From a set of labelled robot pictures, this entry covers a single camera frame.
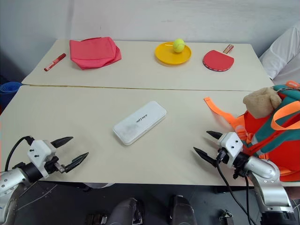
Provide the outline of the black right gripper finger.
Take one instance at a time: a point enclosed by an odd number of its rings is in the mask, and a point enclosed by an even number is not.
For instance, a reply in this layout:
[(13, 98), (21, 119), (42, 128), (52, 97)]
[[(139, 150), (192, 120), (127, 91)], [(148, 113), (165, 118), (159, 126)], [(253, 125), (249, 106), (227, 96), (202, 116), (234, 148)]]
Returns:
[(217, 160), (211, 158), (206, 152), (204, 152), (203, 150), (193, 147), (193, 149), (195, 150), (195, 152), (206, 162), (208, 162), (209, 164), (211, 164), (213, 167), (217, 167)]
[(219, 140), (223, 136), (222, 133), (216, 131), (206, 131), (206, 133), (215, 138), (216, 140)]

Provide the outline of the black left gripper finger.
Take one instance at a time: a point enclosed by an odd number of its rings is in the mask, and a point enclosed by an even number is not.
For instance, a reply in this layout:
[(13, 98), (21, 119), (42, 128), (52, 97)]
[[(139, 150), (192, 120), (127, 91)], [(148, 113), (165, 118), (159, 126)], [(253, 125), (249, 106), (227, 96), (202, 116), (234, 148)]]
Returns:
[(63, 137), (63, 138), (52, 141), (51, 145), (55, 148), (59, 148), (59, 147), (65, 145), (66, 143), (68, 143), (72, 139), (73, 139), (72, 136)]
[(64, 172), (68, 173), (71, 170), (73, 170), (74, 168), (76, 168), (79, 164), (82, 163), (82, 161), (88, 156), (88, 152), (79, 155), (78, 157), (74, 158), (70, 164), (68, 164), (67, 166), (64, 166)]

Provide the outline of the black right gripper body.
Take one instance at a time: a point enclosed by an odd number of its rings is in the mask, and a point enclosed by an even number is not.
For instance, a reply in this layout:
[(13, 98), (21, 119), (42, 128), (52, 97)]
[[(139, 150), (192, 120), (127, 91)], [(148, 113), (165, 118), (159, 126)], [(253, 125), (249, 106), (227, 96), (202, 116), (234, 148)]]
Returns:
[(224, 164), (228, 164), (228, 161), (229, 161), (229, 155), (227, 150), (225, 148), (220, 148), (218, 150), (218, 154), (213, 163), (213, 166), (217, 167), (217, 165), (220, 164), (221, 162), (223, 162)]

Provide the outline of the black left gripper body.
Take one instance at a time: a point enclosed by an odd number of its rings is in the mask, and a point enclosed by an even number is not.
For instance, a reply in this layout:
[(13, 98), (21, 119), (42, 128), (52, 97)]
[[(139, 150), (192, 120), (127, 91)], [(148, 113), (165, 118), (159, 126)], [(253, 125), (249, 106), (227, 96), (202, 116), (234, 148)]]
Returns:
[(48, 174), (52, 174), (54, 172), (66, 173), (66, 167), (64, 165), (59, 164), (59, 158), (54, 156), (50, 161), (45, 163), (44, 168), (46, 169)]

